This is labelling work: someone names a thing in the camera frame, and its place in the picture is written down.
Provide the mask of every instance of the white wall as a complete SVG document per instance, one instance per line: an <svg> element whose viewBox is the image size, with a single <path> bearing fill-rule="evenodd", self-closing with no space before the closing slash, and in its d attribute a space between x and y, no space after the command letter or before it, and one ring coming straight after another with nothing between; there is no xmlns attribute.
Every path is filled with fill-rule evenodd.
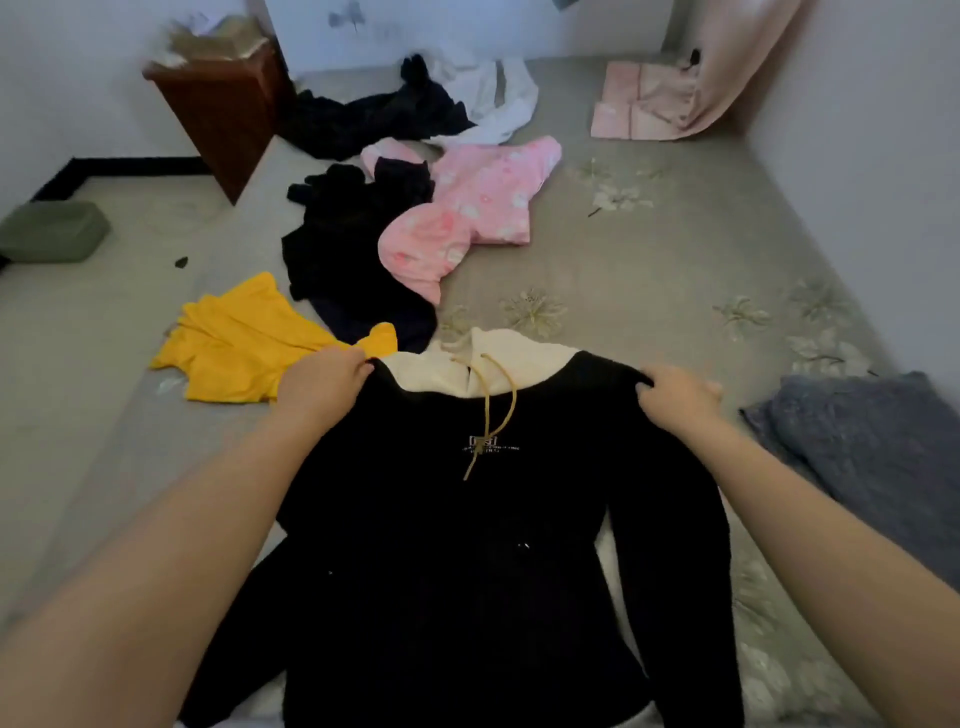
<svg viewBox="0 0 960 728"><path fill-rule="evenodd" d="M243 12L243 0L33 0L0 7L0 66L56 110L75 157L196 155L140 76L163 26L184 12Z"/></svg>
<svg viewBox="0 0 960 728"><path fill-rule="evenodd" d="M960 402L960 2L800 21L749 143L899 364Z"/></svg>
<svg viewBox="0 0 960 728"><path fill-rule="evenodd" d="M0 66L0 218L33 197L71 156L56 116Z"/></svg>
<svg viewBox="0 0 960 728"><path fill-rule="evenodd" d="M394 63L449 42L482 57L657 53L672 0L580 0L563 12L551 0L359 0L366 24L331 28L348 0L267 0L295 77L327 68Z"/></svg>

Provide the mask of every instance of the brown nightstand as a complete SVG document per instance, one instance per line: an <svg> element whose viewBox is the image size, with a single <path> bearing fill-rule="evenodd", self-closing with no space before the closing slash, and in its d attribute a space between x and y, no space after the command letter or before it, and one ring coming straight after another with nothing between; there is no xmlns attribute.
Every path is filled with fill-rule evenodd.
<svg viewBox="0 0 960 728"><path fill-rule="evenodd" d="M241 61L191 61L180 68L151 63L153 81L236 204L274 136L276 121L294 96L275 44Z"/></svg>

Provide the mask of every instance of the green cushion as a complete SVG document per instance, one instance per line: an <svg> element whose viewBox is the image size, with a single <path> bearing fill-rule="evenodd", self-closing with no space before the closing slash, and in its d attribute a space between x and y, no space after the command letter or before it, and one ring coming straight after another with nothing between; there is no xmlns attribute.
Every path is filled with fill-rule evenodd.
<svg viewBox="0 0 960 728"><path fill-rule="evenodd" d="M71 263L93 253L108 232L93 203L27 203L0 222L0 255L14 263Z"/></svg>

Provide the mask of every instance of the tan drawstring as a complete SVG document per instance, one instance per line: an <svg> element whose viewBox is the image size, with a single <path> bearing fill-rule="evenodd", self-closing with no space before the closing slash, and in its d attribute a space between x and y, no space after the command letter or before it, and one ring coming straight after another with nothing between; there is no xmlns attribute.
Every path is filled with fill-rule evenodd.
<svg viewBox="0 0 960 728"><path fill-rule="evenodd" d="M477 375L477 378L480 380L480 386L483 387L483 397L484 397L484 427L483 427L483 439L477 440L476 444L473 446L473 459L470 460L470 465L467 468L467 473L464 475L464 480L470 477L470 472L473 470L473 466L476 465L477 456L487 448L487 444L490 442L492 437L495 437L500 432L503 431L503 428L507 426L507 423L510 421L510 418L514 416L514 410L516 409L516 384L513 379L507 374L507 370L500 366L500 362L494 359L489 354L482 353L480 358L489 359L493 362L493 365L500 370L500 373L507 378L507 381L510 382L510 391L514 395L513 401L510 402L510 410L507 412L507 416L503 418L503 422L500 423L500 427L495 429L493 432L490 432L490 387L487 386L487 381L484 379L483 375L480 374L479 369L474 369L470 366L469 362L464 361L463 359L458 359L456 356L452 356L451 359L457 364L463 364L468 369L472 369L473 372Z"/></svg>

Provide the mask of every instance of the yellow clothing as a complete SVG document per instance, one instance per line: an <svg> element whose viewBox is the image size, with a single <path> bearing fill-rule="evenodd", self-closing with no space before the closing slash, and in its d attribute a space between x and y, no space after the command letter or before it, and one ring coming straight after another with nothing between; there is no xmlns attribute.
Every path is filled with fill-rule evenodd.
<svg viewBox="0 0 960 728"><path fill-rule="evenodd" d="M188 303L177 323L150 367L182 370L190 380L188 400L275 400L280 377L291 364L323 347L349 348L300 316L269 273L223 296ZM396 353L394 325L377 324L356 346L368 357Z"/></svg>

